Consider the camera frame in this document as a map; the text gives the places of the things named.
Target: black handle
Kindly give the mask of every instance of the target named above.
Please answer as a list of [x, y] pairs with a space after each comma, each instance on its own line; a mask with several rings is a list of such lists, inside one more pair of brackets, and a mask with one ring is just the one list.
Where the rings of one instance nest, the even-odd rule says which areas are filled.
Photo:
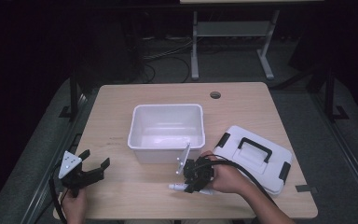
[[243, 137], [243, 138], [241, 139], [241, 142], [240, 142], [240, 145], [238, 146], [238, 149], [241, 149], [241, 148], [242, 148], [243, 143], [248, 143], [248, 144], [250, 144], [250, 145], [252, 145], [252, 146], [254, 146], [254, 147], [259, 148], [259, 149], [262, 150], [262, 151], [267, 152], [267, 157], [264, 159], [264, 162], [265, 162], [265, 163], [269, 163], [269, 158], [270, 158], [271, 155], [272, 155], [272, 150], [271, 150], [271, 149], [266, 148], [266, 147], [263, 147], [263, 146], [261, 146], [260, 144], [258, 144], [258, 143], [256, 143], [256, 142], [250, 140], [249, 138], [245, 138], [245, 137]]

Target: black device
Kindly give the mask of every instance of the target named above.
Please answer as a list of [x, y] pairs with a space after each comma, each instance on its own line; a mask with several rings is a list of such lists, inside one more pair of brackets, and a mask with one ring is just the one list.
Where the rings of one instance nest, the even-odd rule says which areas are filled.
[[55, 191], [54, 172], [59, 166], [61, 166], [59, 179], [61, 180], [62, 185], [71, 190], [74, 197], [77, 197], [80, 189], [103, 180], [103, 171], [110, 165], [110, 160], [107, 158], [103, 163], [101, 163], [101, 167], [84, 172], [82, 171], [82, 161], [89, 155], [90, 151], [88, 149], [81, 153], [78, 157], [68, 151], [65, 151], [62, 160], [60, 160], [51, 171], [50, 180], [48, 181], [50, 194], [62, 223], [66, 224], [67, 222]]
[[192, 193], [200, 191], [213, 179], [213, 167], [207, 165], [211, 161], [207, 158], [199, 157], [196, 161], [186, 160], [184, 167], [185, 192]]

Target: hole in table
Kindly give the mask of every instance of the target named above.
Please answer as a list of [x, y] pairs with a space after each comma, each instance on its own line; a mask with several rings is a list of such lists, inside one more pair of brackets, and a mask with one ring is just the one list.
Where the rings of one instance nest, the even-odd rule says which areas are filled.
[[213, 99], [219, 99], [219, 98], [222, 96], [222, 94], [220, 94], [220, 92], [218, 92], [218, 91], [212, 91], [211, 94], [210, 94], [210, 96], [211, 96]]

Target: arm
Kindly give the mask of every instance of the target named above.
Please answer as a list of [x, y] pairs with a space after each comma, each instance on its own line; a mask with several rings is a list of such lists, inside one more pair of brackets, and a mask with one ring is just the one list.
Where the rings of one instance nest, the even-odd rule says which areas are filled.
[[76, 198], [74, 198], [72, 191], [68, 189], [62, 199], [62, 210], [65, 213], [68, 224], [85, 223], [87, 210], [86, 189], [80, 189]]
[[[212, 155], [211, 151], [202, 153]], [[215, 156], [209, 156], [211, 161], [217, 161]], [[224, 193], [239, 194], [254, 210], [263, 224], [294, 223], [281, 209], [273, 204], [255, 184], [243, 176], [240, 171], [229, 165], [215, 165], [214, 179], [210, 183], [212, 189]]]

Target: white storage box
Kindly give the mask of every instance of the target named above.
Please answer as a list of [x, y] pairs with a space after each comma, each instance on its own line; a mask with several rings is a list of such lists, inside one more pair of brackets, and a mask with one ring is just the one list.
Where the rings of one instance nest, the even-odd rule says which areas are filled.
[[272, 195], [281, 193], [293, 159], [286, 148], [239, 126], [225, 132], [214, 154], [245, 168]]
[[140, 163], [177, 163], [187, 145], [196, 159], [205, 145], [200, 105], [138, 105], [128, 139]]

